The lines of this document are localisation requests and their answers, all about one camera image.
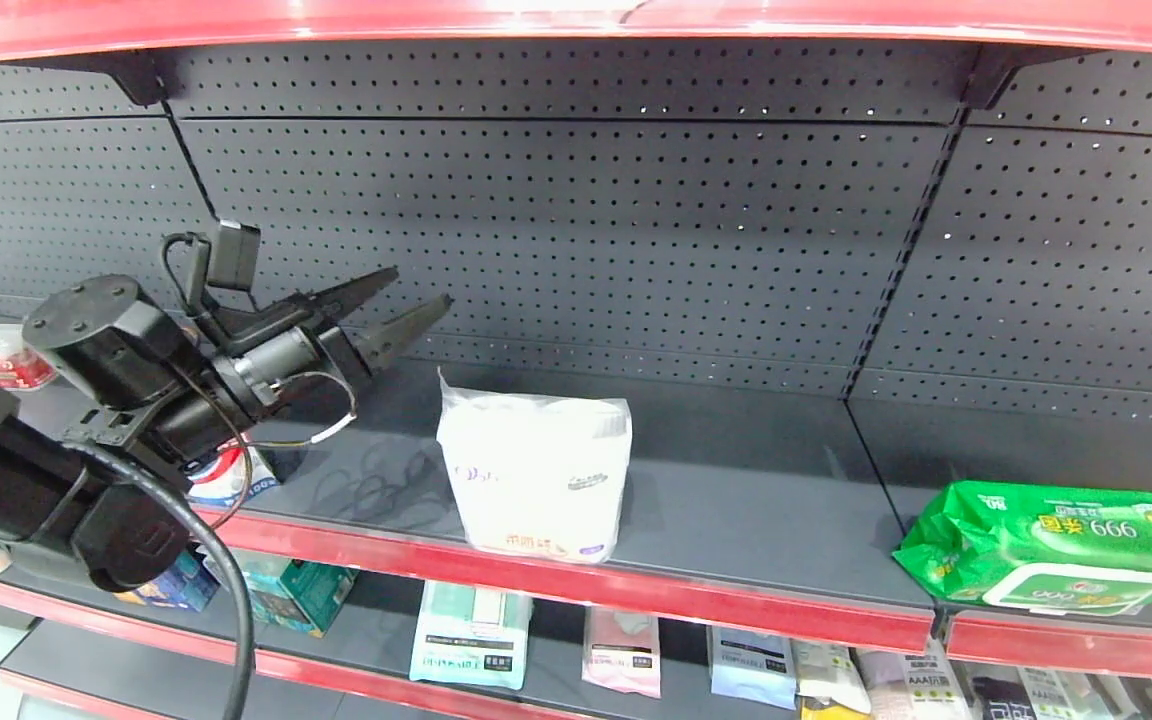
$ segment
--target shelf bracket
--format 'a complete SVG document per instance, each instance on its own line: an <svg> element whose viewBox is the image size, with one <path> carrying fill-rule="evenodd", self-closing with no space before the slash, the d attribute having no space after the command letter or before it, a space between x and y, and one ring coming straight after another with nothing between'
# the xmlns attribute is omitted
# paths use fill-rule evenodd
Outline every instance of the shelf bracket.
<svg viewBox="0 0 1152 720"><path fill-rule="evenodd" d="M963 100L968 108L993 109L1021 68L1053 63L1056 60L1100 53L1085 47L1046 47L1043 45L986 45L980 47L972 78Z"/></svg>
<svg viewBox="0 0 1152 720"><path fill-rule="evenodd" d="M154 59L146 51L128 50L118 53L93 53L91 55L65 55L59 58L29 58L5 60L0 65L17 65L23 68L52 70L76 70L76 73L108 74L119 90L132 104L147 108L168 99L166 88L154 68Z"/></svg>

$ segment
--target pink package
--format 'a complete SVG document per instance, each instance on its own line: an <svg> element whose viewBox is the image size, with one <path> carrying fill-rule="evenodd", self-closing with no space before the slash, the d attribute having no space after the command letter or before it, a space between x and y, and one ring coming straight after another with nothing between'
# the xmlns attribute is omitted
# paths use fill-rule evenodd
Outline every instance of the pink package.
<svg viewBox="0 0 1152 720"><path fill-rule="evenodd" d="M660 623L654 615L590 607L581 680L622 694L660 697Z"/></svg>

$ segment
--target store shelf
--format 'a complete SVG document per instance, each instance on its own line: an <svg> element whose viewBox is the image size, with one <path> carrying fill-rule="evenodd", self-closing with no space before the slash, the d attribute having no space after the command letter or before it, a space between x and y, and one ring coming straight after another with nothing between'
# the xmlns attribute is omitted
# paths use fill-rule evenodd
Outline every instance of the store shelf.
<svg viewBox="0 0 1152 720"><path fill-rule="evenodd" d="M616 717L687 720L748 717L773 720L776 708L708 694L704 626L662 621L664 700L626 696L579 682L585 607L538 601L531 621L526 683L522 691L412 683L407 680L420 581L394 575L361 575L346 606L323 638L275 626L257 626L257 670L271 679L359 694L458 717ZM233 611L220 594L200 614L160 611L121 602L93 591L10 569L0 579L0 605L32 612L66 626L108 635L139 646L183 653L225 665L232 660ZM118 665L101 683L116 688ZM51 684L65 683L50 681ZM142 710L161 710L121 700Z"/></svg>
<svg viewBox="0 0 1152 720"><path fill-rule="evenodd" d="M0 680L23 694L111 719L210 720L219 717L232 669L196 657L45 621L0 664ZM411 707L321 688L252 679L247 720L435 720Z"/></svg>
<svg viewBox="0 0 1152 720"><path fill-rule="evenodd" d="M956 479L1152 488L1152 423L995 414L950 406L851 401L901 518ZM958 660L1152 677L1152 605L1139 615L1043 617L956 607L947 651Z"/></svg>
<svg viewBox="0 0 1152 720"><path fill-rule="evenodd" d="M529 1L0 0L0 60L101 50L369 37L851 36L1152 51L1152 5L1130 0Z"/></svg>
<svg viewBox="0 0 1152 720"><path fill-rule="evenodd" d="M361 419L300 457L283 487L225 525L225 540L568 602L923 649L931 602L888 556L901 530L840 402L470 365L444 365L444 373L482 389L627 397L634 460L611 562L562 564L467 546L433 439L442 406L435 365L416 359L367 388ZM54 382L22 400L22 419L55 433L81 397ZM305 437L338 418L333 401L308 397L296 418L256 434ZM282 468L296 465L274 455Z"/></svg>

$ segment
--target green package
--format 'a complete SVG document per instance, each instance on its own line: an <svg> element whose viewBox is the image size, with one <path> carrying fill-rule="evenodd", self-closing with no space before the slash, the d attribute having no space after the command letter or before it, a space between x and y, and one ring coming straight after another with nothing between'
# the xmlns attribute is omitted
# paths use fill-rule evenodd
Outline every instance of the green package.
<svg viewBox="0 0 1152 720"><path fill-rule="evenodd" d="M1117 615L1152 601L1152 493L957 482L892 555L942 600Z"/></svg>

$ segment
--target light blue package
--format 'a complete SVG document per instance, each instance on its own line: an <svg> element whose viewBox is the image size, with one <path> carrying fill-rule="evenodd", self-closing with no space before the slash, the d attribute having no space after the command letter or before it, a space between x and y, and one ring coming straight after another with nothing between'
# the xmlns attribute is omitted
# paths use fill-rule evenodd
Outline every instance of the light blue package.
<svg viewBox="0 0 1152 720"><path fill-rule="evenodd" d="M795 710L797 689L790 638L710 626L710 692Z"/></svg>
<svg viewBox="0 0 1152 720"><path fill-rule="evenodd" d="M517 691L530 621L529 596L426 579L407 676Z"/></svg>

